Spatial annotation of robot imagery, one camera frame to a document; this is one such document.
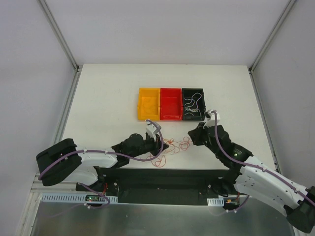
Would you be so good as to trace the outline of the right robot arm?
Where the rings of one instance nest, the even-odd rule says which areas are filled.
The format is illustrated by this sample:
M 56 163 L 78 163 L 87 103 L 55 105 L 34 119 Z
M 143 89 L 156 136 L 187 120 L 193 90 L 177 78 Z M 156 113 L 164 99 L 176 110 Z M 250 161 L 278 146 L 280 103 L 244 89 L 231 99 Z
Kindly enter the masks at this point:
M 271 206 L 299 231 L 309 234 L 315 226 L 315 188 L 305 187 L 268 168 L 249 150 L 231 141 L 222 125 L 202 122 L 188 132 L 196 146 L 206 146 L 229 171 L 222 190 L 252 196 Z

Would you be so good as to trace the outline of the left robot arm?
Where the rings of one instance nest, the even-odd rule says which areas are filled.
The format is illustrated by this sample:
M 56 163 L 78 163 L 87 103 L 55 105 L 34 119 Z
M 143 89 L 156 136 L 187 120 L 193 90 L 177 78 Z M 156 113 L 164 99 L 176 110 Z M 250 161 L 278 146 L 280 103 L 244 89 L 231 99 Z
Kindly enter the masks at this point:
M 154 138 L 146 134 L 132 134 L 124 141 L 105 150 L 91 150 L 79 147 L 74 140 L 67 138 L 40 152 L 36 156 L 44 186 L 53 186 L 63 181 L 83 183 L 93 191 L 104 186 L 101 168 L 120 168 L 131 159 L 140 161 L 138 156 L 150 153 L 153 158 L 169 147 L 161 142 L 159 135 Z

